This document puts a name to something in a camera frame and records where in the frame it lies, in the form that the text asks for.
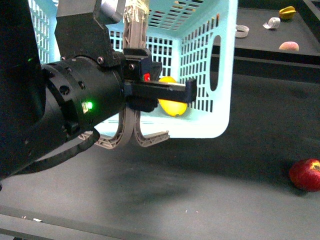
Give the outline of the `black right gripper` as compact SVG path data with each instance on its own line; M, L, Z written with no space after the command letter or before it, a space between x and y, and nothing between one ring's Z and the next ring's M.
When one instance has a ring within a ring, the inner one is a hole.
M197 98L197 81L194 78L185 83L160 81L163 65L153 61L151 51L145 48L149 4L149 0L125 1L122 43L125 57L124 96L128 107L118 114L118 127L114 136L101 135L94 143L108 150L124 147L132 134L143 148L169 140L168 131L143 135L140 111L152 112L160 99L190 104Z

